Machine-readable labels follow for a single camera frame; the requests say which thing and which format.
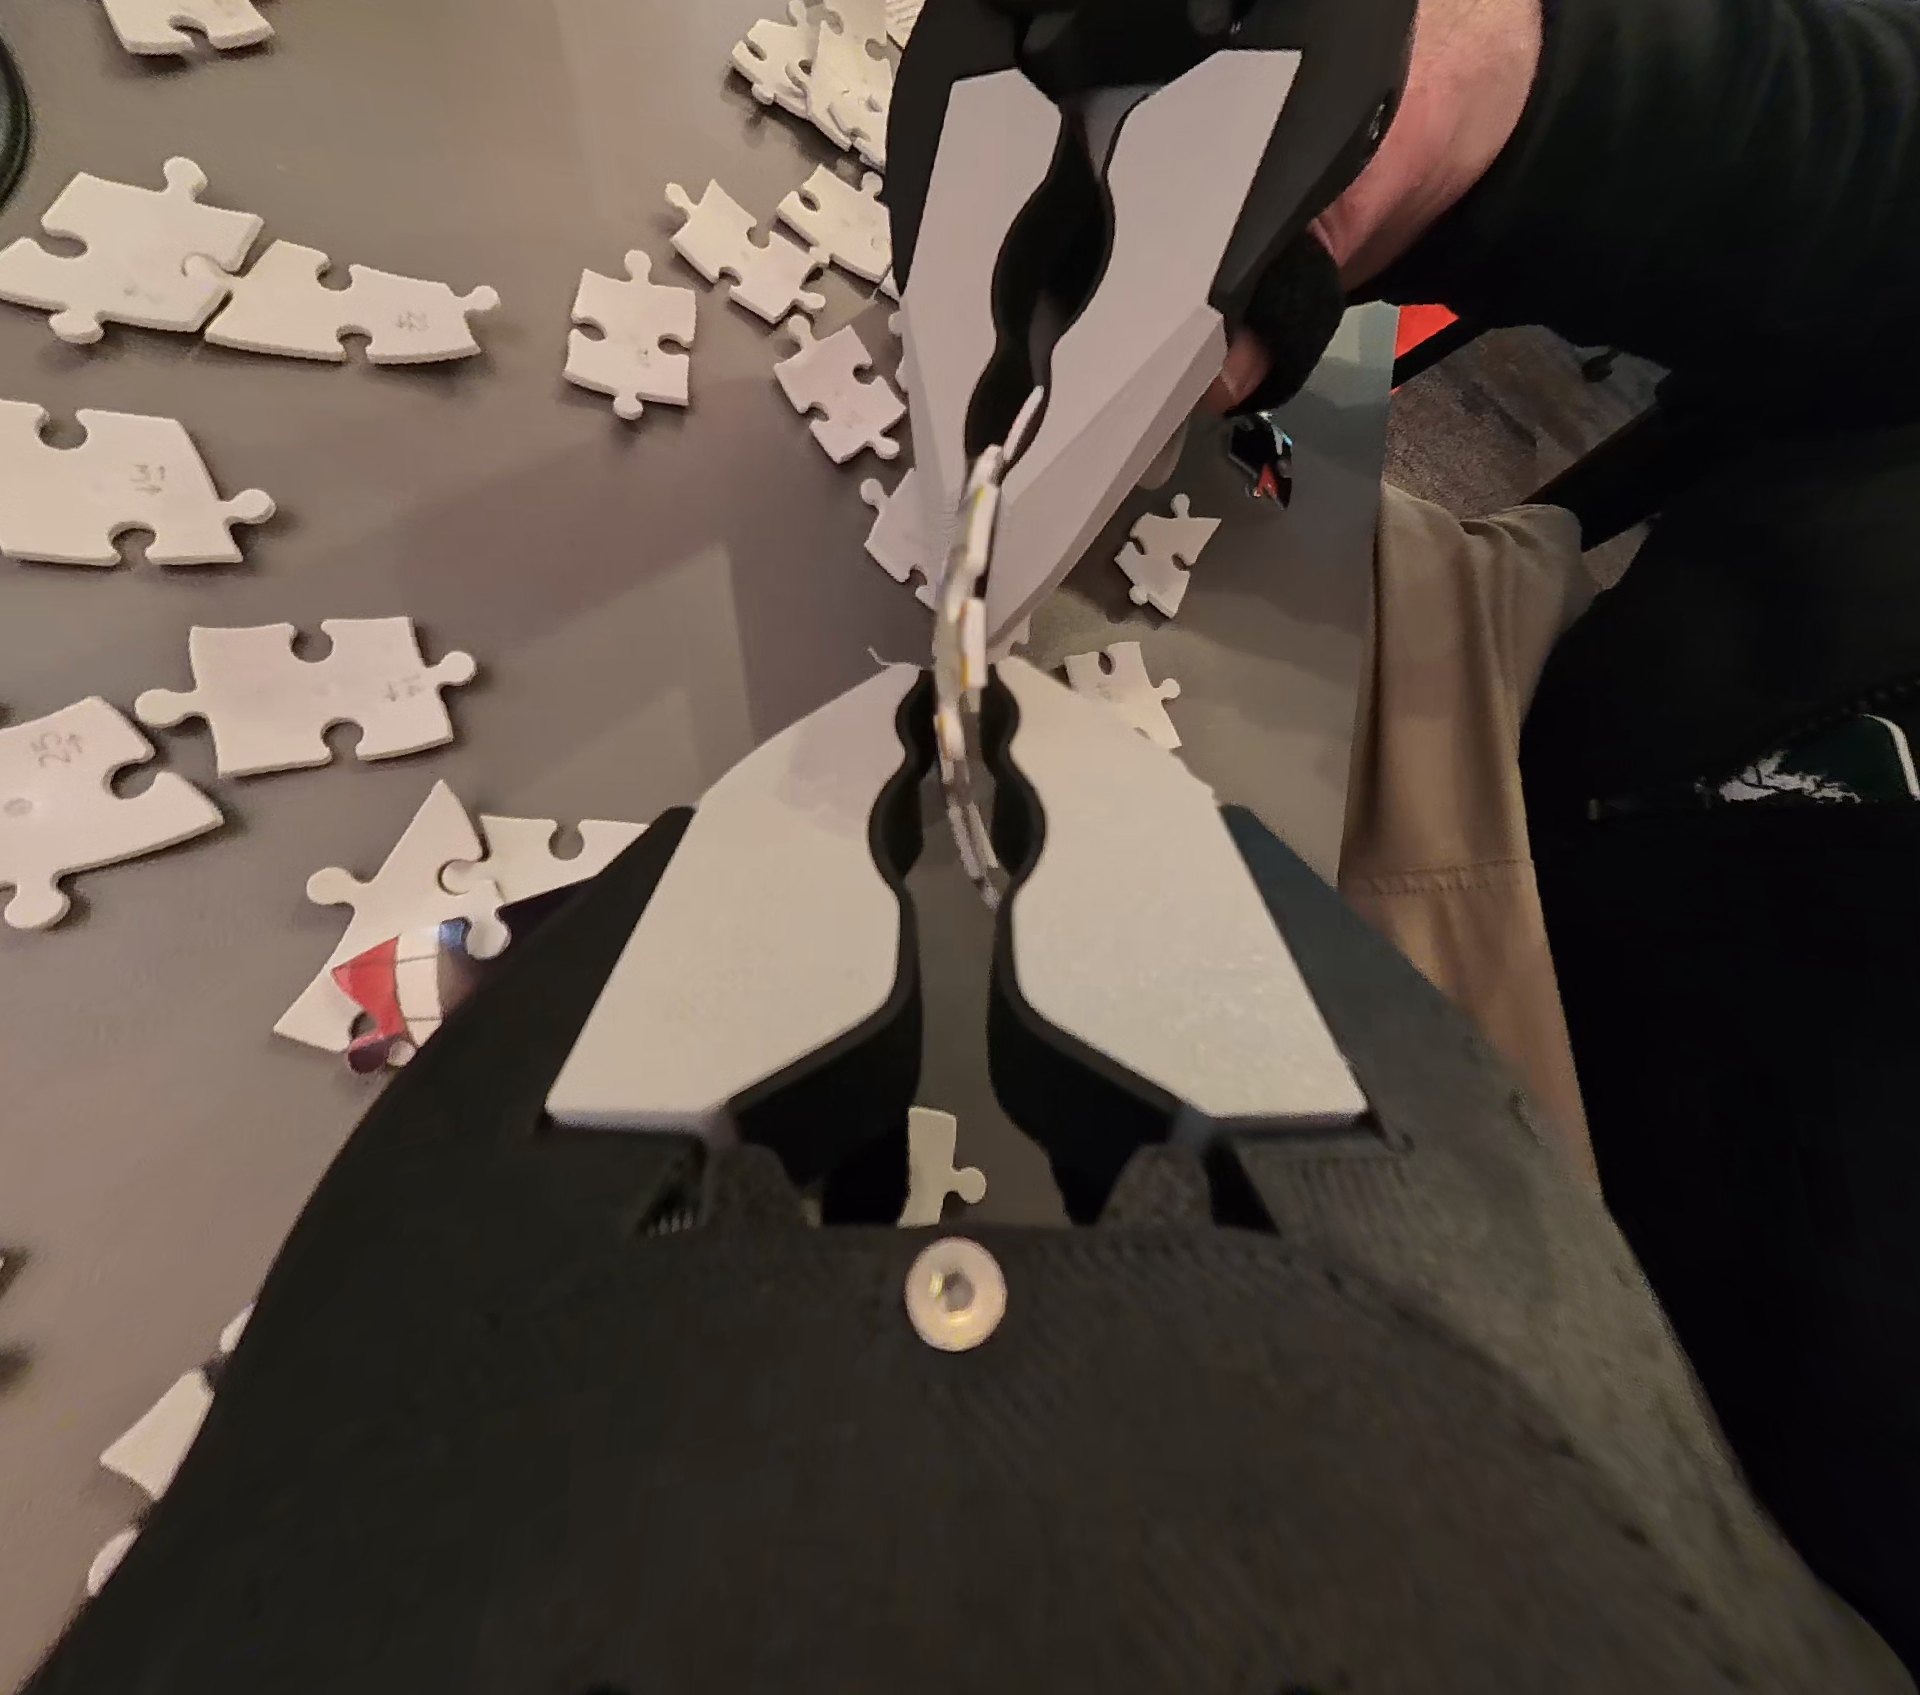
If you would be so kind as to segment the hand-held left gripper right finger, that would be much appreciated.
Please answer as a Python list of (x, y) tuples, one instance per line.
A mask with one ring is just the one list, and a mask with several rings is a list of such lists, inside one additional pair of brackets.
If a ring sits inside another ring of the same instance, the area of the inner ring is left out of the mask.
[(1069, 1222), (1092, 1226), (1145, 1150), (1212, 1178), (1236, 1140), (1363, 1132), (1365, 1088), (1212, 790), (1021, 658), (983, 736), (1011, 878), (988, 1074)]

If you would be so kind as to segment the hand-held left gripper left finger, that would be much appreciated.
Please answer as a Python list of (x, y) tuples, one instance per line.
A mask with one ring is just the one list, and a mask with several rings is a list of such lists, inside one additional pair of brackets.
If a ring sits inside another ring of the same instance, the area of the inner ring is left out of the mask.
[(664, 1140), (611, 1166), (596, 1228), (648, 1228), (749, 1148), (828, 1228), (895, 1228), (925, 1064), (908, 874), (930, 770), (925, 672), (874, 672), (699, 804), (544, 1100), (559, 1136)]

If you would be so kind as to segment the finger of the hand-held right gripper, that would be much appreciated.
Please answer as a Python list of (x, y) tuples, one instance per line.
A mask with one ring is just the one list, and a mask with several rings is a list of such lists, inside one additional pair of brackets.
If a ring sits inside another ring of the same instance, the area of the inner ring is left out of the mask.
[(1035, 292), (1057, 274), (1083, 212), (1057, 169), (1083, 163), (1059, 107), (1024, 75), (955, 85), (905, 282), (905, 388), (918, 492), (933, 524), (950, 524), (984, 440), (1011, 440), (994, 562), (1075, 562), (1083, 552), (1083, 432), (1073, 344), (1035, 350)]
[(1119, 125), (1108, 262), (1003, 482), (988, 634), (1011, 634), (1065, 580), (1219, 374), (1228, 340), (1211, 292), (1301, 63), (1219, 53)]

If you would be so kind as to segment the joined white puzzle section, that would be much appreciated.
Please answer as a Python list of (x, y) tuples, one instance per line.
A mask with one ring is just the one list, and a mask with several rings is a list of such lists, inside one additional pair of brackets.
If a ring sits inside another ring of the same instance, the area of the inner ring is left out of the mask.
[(948, 830), (962, 870), (983, 906), (996, 914), (1008, 890), (983, 810), (978, 778), (986, 770), (983, 706), (994, 674), (988, 636), (988, 584), (994, 564), (1003, 482), (1021, 458), (1044, 410), (1033, 388), (1007, 440), (988, 444), (970, 464), (948, 534), (948, 556), (934, 590), (930, 636), (930, 732)]

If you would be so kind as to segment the puzzle pieces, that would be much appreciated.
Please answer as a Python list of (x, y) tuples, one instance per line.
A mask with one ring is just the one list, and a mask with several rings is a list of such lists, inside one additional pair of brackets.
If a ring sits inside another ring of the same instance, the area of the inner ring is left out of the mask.
[(4, 926), (4, 1688), (148, 1510), (101, 1454), (256, 1298), (302, 1206), (405, 1070), (335, 1048), (352, 924), (427, 810), (636, 822), (928, 650), (864, 554), (874, 468), (832, 466), (696, 290), (689, 410), (564, 380), (586, 268), (699, 280), (663, 190), (764, 212), (823, 157), (729, 91), (786, 0), (262, 0), (253, 51), (136, 59), (99, 0), (4, 0), (34, 151), (4, 244), (79, 175), (261, 218), (259, 260), (496, 294), (479, 352), (288, 360), (198, 330), (4, 304), (4, 838), (112, 810), (44, 930)]

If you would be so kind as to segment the person's right forearm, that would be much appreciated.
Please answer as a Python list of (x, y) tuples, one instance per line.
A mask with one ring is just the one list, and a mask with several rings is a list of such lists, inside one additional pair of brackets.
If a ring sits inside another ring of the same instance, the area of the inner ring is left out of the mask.
[(1510, 143), (1354, 292), (1538, 324), (1774, 422), (1916, 422), (1916, 0), (1543, 0)]

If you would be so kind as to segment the small dark printed puzzle piece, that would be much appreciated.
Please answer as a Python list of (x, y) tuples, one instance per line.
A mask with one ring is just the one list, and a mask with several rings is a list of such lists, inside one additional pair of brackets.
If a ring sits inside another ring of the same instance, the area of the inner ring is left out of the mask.
[(1250, 500), (1288, 510), (1295, 496), (1295, 444), (1280, 412), (1241, 410), (1228, 420), (1227, 460)]

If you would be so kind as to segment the red black printed puzzle piece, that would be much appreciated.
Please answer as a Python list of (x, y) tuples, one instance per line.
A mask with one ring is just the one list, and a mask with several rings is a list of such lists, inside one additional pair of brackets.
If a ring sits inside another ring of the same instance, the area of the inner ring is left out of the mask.
[(515, 926), (508, 920), (488, 926), (482, 948), (475, 948), (471, 936), (467, 918), (424, 924), (374, 944), (333, 972), (355, 1012), (345, 1056), (352, 1074), (372, 1078), (417, 1060), (508, 954)]

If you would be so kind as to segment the person's right hand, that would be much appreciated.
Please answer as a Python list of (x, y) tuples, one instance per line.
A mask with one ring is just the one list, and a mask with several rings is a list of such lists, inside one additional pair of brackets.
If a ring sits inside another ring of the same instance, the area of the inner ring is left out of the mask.
[(1543, 49), (1543, 0), (1419, 0), (1395, 123), (1311, 228), (1346, 292), (1398, 264), (1494, 167)]

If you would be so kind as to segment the person's beige trousers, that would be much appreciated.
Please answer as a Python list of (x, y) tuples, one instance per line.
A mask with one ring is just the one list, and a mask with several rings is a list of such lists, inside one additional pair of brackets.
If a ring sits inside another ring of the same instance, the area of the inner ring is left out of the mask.
[(1523, 732), (1599, 586), (1562, 508), (1460, 520), (1387, 486), (1339, 888), (1508, 1062), (1599, 1180), (1529, 836)]

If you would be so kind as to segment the black red chair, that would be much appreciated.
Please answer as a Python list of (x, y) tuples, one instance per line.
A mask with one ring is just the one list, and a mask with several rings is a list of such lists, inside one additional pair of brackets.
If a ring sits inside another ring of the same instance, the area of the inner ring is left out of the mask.
[(1564, 380), (1579, 392), (1644, 400), (1665, 384), (1671, 370), (1636, 354), (1609, 346), (1574, 344), (1538, 326), (1502, 328), (1442, 306), (1398, 310), (1396, 354), (1393, 364), (1393, 402), (1420, 382), (1438, 394), (1452, 394), (1460, 382), (1508, 378), (1532, 382)]

